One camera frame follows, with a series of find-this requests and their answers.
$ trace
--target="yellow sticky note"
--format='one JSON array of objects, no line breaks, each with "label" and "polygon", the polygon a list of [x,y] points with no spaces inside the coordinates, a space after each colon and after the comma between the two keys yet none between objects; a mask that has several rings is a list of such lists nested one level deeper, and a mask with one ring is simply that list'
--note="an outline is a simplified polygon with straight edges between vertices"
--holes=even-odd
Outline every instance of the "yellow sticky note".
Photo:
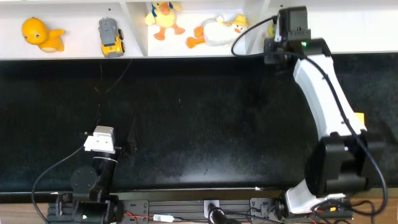
[{"label": "yellow sticky note", "polygon": [[355,115],[365,125],[365,114],[364,113],[355,113]]}]

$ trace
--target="duck plush toy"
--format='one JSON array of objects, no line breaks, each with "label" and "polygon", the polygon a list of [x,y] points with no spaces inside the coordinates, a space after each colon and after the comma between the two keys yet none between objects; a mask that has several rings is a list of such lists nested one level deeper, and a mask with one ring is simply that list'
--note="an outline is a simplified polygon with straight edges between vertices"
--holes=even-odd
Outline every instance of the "duck plush toy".
[{"label": "duck plush toy", "polygon": [[64,30],[50,30],[44,22],[34,17],[26,20],[22,25],[22,34],[26,42],[37,45],[46,53],[63,51],[61,35],[64,33]]},{"label": "duck plush toy", "polygon": [[152,11],[145,18],[145,23],[148,26],[156,24],[160,27],[159,33],[154,37],[158,40],[165,39],[166,29],[172,27],[176,35],[183,34],[185,29],[179,27],[176,21],[175,11],[181,11],[182,7],[179,2],[152,2]]},{"label": "duck plush toy", "polygon": [[248,28],[246,17],[239,14],[231,23],[224,22],[222,16],[208,19],[193,31],[195,37],[187,39],[187,46],[192,49],[198,44],[206,43],[209,46],[230,45],[238,36]]}]

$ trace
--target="wooden floor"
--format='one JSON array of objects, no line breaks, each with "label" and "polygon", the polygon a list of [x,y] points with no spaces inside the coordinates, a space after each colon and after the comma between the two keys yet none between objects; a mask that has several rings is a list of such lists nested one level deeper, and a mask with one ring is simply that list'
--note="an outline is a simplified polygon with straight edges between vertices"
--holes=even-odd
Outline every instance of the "wooden floor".
[{"label": "wooden floor", "polygon": [[[352,202],[358,202],[364,200],[363,198],[356,198],[352,199]],[[376,208],[380,206],[381,199],[378,198],[370,198],[368,200],[371,200]],[[398,204],[398,198],[390,198],[388,206],[384,213],[378,215],[376,217],[376,223],[377,224],[395,224],[398,223],[398,214],[397,214],[397,204]],[[46,203],[41,203],[39,204],[39,208],[43,212],[43,214],[46,216],[47,213],[47,204]],[[370,206],[369,205],[362,205],[358,207],[358,209],[363,210],[363,211],[369,211],[370,212]],[[8,223],[20,223],[20,224],[26,224],[26,223],[43,223],[43,221],[40,219],[38,214],[36,213],[34,207],[32,204],[0,204],[0,224],[8,224]],[[354,215],[354,220],[349,221],[352,224],[367,224],[371,223],[371,219],[369,217],[363,217],[361,215]]]}]

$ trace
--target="toy car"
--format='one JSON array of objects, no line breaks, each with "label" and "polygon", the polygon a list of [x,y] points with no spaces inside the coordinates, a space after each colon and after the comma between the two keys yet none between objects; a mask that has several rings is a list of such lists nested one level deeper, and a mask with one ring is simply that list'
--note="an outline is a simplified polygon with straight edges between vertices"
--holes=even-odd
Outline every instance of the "toy car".
[{"label": "toy car", "polygon": [[99,21],[99,35],[101,37],[102,53],[106,58],[124,55],[123,32],[118,29],[116,21],[106,18]]}]

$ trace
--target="black surface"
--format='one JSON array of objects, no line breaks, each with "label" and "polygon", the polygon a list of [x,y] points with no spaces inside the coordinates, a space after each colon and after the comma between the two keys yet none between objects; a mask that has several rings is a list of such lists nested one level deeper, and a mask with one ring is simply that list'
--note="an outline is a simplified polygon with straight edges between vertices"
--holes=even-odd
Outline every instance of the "black surface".
[{"label": "black surface", "polygon": [[[398,54],[334,55],[348,101],[389,146],[380,162],[398,183]],[[122,144],[138,117],[140,149],[120,158],[113,192],[210,187],[286,188],[303,178],[318,138],[292,75],[261,58],[0,62],[0,192],[28,192],[37,176],[83,144],[96,115]],[[70,190],[92,155],[50,171],[38,191]]]}]

